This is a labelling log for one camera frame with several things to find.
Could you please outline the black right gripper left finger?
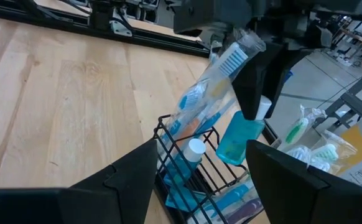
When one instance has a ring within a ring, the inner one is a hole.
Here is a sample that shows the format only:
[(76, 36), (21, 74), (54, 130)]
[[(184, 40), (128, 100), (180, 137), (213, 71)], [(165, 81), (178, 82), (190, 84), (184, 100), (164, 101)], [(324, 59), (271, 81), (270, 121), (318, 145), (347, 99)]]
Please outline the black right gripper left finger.
[(151, 139), (68, 188), (0, 189), (0, 224), (144, 224), (157, 160)]

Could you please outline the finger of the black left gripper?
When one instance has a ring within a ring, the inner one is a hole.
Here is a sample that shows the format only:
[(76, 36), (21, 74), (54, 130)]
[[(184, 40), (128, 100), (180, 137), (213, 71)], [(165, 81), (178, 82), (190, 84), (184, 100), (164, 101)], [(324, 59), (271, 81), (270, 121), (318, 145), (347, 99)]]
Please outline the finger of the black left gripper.
[(266, 69), (262, 94), (272, 102), (274, 109), (285, 83), (285, 77), (291, 68), (304, 57), (311, 54), (311, 49), (287, 50), (282, 49), (270, 62)]
[(261, 96), (272, 102), (264, 117), (272, 116), (281, 91), (281, 70), (277, 67), (280, 51), (279, 44), (268, 43), (266, 50), (248, 61), (232, 82), (245, 119), (255, 119)]

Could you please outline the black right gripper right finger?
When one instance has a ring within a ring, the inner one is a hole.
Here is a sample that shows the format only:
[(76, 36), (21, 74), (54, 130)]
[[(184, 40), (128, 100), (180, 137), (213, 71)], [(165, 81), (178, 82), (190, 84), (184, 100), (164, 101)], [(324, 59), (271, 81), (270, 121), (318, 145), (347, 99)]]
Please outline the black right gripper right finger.
[(271, 224), (362, 224), (362, 186), (257, 140), (246, 161)]

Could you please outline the blue white toothbrush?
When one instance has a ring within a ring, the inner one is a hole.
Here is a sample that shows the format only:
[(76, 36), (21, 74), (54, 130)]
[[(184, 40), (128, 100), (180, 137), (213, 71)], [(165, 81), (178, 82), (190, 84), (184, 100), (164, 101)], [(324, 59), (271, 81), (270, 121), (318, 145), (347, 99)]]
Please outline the blue white toothbrush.
[(206, 116), (201, 124), (196, 129), (196, 133), (202, 133), (207, 129), (211, 128), (236, 102), (236, 97), (232, 97), (226, 101), (226, 104), (221, 106), (219, 109), (214, 110), (214, 113)]
[[(256, 33), (251, 30), (236, 29), (229, 37), (228, 42), (220, 47), (220, 51), (211, 61), (210, 66), (204, 71), (199, 81), (205, 78), (228, 78), (231, 83), (248, 61), (265, 50), (266, 44)], [(220, 107), (232, 97), (234, 95), (230, 85), (230, 89), (224, 96)]]
[(197, 81), (194, 85), (188, 88), (180, 98), (175, 112), (165, 123), (165, 127), (170, 134), (162, 131), (160, 136), (165, 147), (158, 147), (158, 153), (164, 160), (165, 165), (170, 162), (170, 159), (165, 159), (167, 154), (164, 151), (164, 148), (169, 151), (172, 146), (170, 136), (173, 140), (191, 136), (201, 123), (204, 117), (202, 111), (207, 106), (205, 96), (208, 89), (208, 82), (209, 80), (206, 78)]

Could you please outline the purple white toothbrush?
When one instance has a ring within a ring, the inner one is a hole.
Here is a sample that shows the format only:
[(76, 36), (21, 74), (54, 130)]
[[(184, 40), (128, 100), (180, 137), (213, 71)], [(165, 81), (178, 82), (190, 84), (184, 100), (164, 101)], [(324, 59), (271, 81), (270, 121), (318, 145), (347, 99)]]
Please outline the purple white toothbrush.
[[(311, 150), (306, 146), (299, 145), (288, 151), (284, 151), (289, 156), (298, 159), (304, 163), (309, 163), (311, 159)], [(237, 210), (228, 218), (228, 224), (241, 224), (245, 220), (255, 216), (263, 209), (258, 193), (254, 187), (251, 187), (248, 194), (242, 198), (242, 202)]]

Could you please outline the green white toothbrush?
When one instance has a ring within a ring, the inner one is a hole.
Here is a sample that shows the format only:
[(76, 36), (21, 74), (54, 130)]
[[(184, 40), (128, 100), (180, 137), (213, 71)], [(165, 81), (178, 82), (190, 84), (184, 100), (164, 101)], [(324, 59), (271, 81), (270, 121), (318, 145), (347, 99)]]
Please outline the green white toothbrush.
[(311, 151), (310, 165), (333, 175), (338, 175), (347, 165), (348, 159), (358, 150), (337, 134), (324, 130)]
[(289, 146), (293, 146), (303, 135), (315, 124), (319, 118), (326, 118), (327, 114), (319, 108), (306, 108), (300, 105), (299, 118), (292, 123), (285, 134), (280, 135), (272, 144), (271, 147), (284, 151)]

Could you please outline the black wire caddy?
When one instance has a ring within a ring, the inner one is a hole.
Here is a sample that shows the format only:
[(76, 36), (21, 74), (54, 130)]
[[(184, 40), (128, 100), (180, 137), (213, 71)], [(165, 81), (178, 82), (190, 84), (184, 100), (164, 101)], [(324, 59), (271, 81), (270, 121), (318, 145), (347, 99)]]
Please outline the black wire caddy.
[[(163, 120), (169, 117), (169, 115), (159, 117), (157, 127), (154, 128), (152, 138), (157, 141), (158, 146), (165, 147), (160, 136), (162, 131), (170, 134), (163, 123)], [(215, 203), (215, 197), (219, 197), (221, 193), (225, 193), (236, 185), (239, 177), (236, 174), (237, 171), (247, 170), (244, 165), (228, 165), (217, 158), (215, 155), (216, 144), (219, 143), (220, 136), (214, 127), (202, 132), (201, 135), (203, 136), (203, 142), (208, 147), (208, 152), (203, 154), (201, 163), (197, 165), (191, 177), (186, 180), (183, 185), (167, 185), (164, 182), (164, 177), (168, 173), (168, 164), (165, 165), (164, 160), (160, 156), (158, 158), (159, 167), (157, 168), (155, 177), (154, 191), (164, 207), (171, 224), (187, 224), (189, 218), (192, 219), (193, 224), (203, 224), (204, 222), (208, 224), (214, 224), (215, 222), (228, 224), (227, 219), (229, 215), (226, 215), (224, 210), (220, 210), (219, 206)], [(174, 162), (174, 158), (178, 154), (172, 156), (171, 153), (173, 151), (180, 152), (178, 143), (181, 140), (173, 140), (172, 137), (170, 137), (170, 140), (172, 141), (170, 150), (168, 151), (164, 148), (167, 154), (165, 159), (170, 159), (171, 162)], [(191, 212), (184, 212), (177, 208), (167, 207), (165, 201), (170, 192), (170, 186), (174, 186), (176, 189), (178, 186), (188, 188), (195, 200), (197, 200), (197, 198), (194, 196), (193, 191), (203, 192), (206, 195), (206, 199), (201, 203), (198, 202), (198, 207)]]

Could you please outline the orange white toothbrush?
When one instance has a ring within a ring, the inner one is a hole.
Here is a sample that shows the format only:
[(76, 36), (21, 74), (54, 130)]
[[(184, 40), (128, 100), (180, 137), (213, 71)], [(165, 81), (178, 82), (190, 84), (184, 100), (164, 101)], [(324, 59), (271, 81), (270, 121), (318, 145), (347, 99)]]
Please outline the orange white toothbrush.
[(220, 107), (230, 89), (230, 80), (205, 78), (196, 82), (179, 102), (178, 111), (167, 125), (174, 139), (196, 132)]

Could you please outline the grey table foot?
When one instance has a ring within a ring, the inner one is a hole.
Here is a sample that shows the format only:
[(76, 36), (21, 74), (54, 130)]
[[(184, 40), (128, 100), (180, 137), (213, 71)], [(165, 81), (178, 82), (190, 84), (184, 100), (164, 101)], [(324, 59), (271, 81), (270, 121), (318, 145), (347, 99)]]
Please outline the grey table foot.
[[(358, 115), (362, 118), (362, 99), (357, 97), (357, 94), (362, 90), (362, 77), (344, 94), (339, 97), (336, 101), (334, 101), (326, 110), (327, 117), (326, 118), (318, 118), (313, 127), (316, 128), (323, 122), (325, 122), (328, 118), (336, 118), (337, 121), (334, 122), (329, 128), (329, 131), (334, 131), (339, 128), (341, 125), (350, 128), (348, 124), (349, 120), (354, 117), (354, 115)], [(337, 111), (343, 107), (348, 106), (350, 108), (343, 116), (339, 116)]]

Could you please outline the white metal mounting plate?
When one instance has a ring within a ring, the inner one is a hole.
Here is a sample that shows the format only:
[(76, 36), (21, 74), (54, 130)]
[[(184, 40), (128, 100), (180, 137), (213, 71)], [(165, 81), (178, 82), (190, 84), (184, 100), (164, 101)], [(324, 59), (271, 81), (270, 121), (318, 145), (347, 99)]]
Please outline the white metal mounting plate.
[(132, 37), (134, 34), (134, 29), (129, 24), (125, 15), (125, 11), (122, 8), (114, 8), (113, 15), (109, 24), (115, 34), (123, 35), (126, 37)]

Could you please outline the black aluminium table frame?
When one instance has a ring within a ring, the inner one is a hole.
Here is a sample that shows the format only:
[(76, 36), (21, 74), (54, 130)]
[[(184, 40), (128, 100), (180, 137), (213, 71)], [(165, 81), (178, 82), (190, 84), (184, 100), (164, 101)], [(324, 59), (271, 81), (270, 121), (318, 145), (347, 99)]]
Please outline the black aluminium table frame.
[(38, 4), (34, 0), (0, 0), (0, 19), (63, 30), (102, 39), (143, 45), (173, 52), (208, 57), (210, 48), (200, 40), (186, 39), (134, 27), (132, 37), (115, 34), (109, 24), (115, 7), (127, 17), (125, 0), (59, 0), (83, 12), (82, 15)]

